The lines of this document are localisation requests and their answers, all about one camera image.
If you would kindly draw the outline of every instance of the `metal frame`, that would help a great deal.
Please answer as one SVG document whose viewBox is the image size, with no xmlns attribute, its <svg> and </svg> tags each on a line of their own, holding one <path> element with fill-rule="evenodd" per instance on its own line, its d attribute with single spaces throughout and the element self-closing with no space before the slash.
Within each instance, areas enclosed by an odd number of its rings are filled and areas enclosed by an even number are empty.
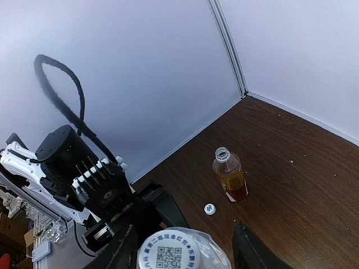
<svg viewBox="0 0 359 269">
<path fill-rule="evenodd" d="M 225 50 L 228 54 L 229 61 L 236 77 L 238 88 L 242 96 L 247 95 L 248 89 L 245 77 L 243 75 L 243 70 L 240 63 L 240 58 L 237 54 L 236 46 L 234 45 L 231 32 L 229 30 L 228 24 L 225 20 L 224 13 L 219 4 L 219 0 L 207 0 L 209 8 L 211 9 L 214 21 L 218 27 L 220 37 L 222 38 Z"/>
</svg>

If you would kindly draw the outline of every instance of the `red object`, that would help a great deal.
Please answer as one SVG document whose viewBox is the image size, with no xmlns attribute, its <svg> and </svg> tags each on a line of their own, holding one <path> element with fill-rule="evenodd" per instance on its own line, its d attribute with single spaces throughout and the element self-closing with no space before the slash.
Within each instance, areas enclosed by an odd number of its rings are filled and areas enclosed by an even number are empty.
<svg viewBox="0 0 359 269">
<path fill-rule="evenodd" d="M 4 254 L 0 258 L 0 269 L 10 269 L 11 268 L 11 258 L 9 254 Z"/>
</svg>

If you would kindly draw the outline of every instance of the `cardboard box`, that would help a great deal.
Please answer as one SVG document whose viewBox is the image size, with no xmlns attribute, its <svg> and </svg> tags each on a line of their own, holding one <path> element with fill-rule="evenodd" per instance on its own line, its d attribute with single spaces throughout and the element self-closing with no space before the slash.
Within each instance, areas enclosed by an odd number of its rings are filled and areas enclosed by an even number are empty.
<svg viewBox="0 0 359 269">
<path fill-rule="evenodd" d="M 34 250 L 34 229 L 31 229 L 24 235 L 25 246 L 26 246 L 26 254 L 31 253 Z"/>
<path fill-rule="evenodd" d="M 26 225 L 9 219 L 5 214 L 0 213 L 0 235 L 12 239 L 18 245 L 25 246 L 24 234 L 27 232 Z"/>
<path fill-rule="evenodd" d="M 16 268 L 18 268 L 18 269 L 33 269 L 34 264 L 31 260 L 31 258 L 26 258 L 22 262 L 18 263 L 16 265 Z"/>
<path fill-rule="evenodd" d="M 34 229 L 31 229 L 26 234 L 24 234 L 24 241 L 26 246 L 26 254 L 32 256 L 34 250 Z M 25 258 L 22 262 L 19 262 L 16 265 L 18 269 L 33 269 L 34 264 L 31 258 Z"/>
<path fill-rule="evenodd" d="M 25 258 L 26 246 L 24 234 L 26 226 L 9 219 L 5 214 L 0 214 L 0 256 L 10 254 L 14 262 L 20 262 Z"/>
</svg>

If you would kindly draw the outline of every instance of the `white wall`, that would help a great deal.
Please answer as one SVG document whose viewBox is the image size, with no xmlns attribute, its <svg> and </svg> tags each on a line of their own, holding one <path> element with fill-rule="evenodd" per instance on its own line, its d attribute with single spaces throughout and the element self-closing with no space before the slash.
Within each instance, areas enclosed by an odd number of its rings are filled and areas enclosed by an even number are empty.
<svg viewBox="0 0 359 269">
<path fill-rule="evenodd" d="M 221 0 L 248 89 L 359 140 L 359 1 Z"/>
<path fill-rule="evenodd" d="M 77 74 L 85 91 L 85 122 L 125 158 L 130 181 L 240 98 L 206 1 L 2 1 L 3 145 L 17 132 L 36 150 L 67 123 L 35 78 L 37 54 Z M 78 113 L 71 80 L 51 67 L 45 71 Z"/>
</svg>

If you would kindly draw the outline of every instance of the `black cable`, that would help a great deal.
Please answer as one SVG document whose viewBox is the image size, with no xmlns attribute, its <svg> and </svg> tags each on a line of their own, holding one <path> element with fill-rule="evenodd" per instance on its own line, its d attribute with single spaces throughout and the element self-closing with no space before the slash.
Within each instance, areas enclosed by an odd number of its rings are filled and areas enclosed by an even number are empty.
<svg viewBox="0 0 359 269">
<path fill-rule="evenodd" d="M 60 69 L 61 71 L 65 72 L 67 75 L 71 77 L 73 82 L 76 84 L 77 90 L 80 95 L 80 117 L 74 114 L 74 112 L 62 101 L 62 99 L 57 95 L 55 90 L 52 88 L 49 80 L 47 79 L 44 70 L 43 70 L 43 63 L 48 64 L 50 66 L 56 67 Z M 77 133 L 81 134 L 83 133 L 85 136 L 87 136 L 98 148 L 105 153 L 105 155 L 114 163 L 118 163 L 112 152 L 105 146 L 104 143 L 98 137 L 96 134 L 89 128 L 84 122 L 84 113 L 85 113 L 85 98 L 84 98 L 84 92 L 82 90 L 81 84 L 79 79 L 76 77 L 76 75 L 63 63 L 52 59 L 45 55 L 38 55 L 35 58 L 34 62 L 35 67 L 35 74 L 40 82 L 40 86 L 47 96 L 48 99 L 55 105 L 55 107 L 60 110 L 60 112 L 70 121 L 73 125 L 77 128 Z"/>
<path fill-rule="evenodd" d="M 79 242 L 79 240 L 78 240 L 78 238 L 77 238 L 76 225 L 77 225 L 77 223 L 74 221 L 74 222 L 73 222 L 73 231 L 74 231 L 74 234 L 75 234 L 76 244 L 79 246 L 80 250 L 81 250 L 85 255 L 87 255 L 87 256 L 89 256 L 89 257 L 92 257 L 92 258 L 95 258 L 95 257 L 96 257 L 95 255 L 92 255 L 92 254 L 88 253 L 88 252 L 87 252 L 86 250 L 84 250 L 84 249 L 82 248 L 82 246 L 80 245 L 80 242 Z"/>
</svg>

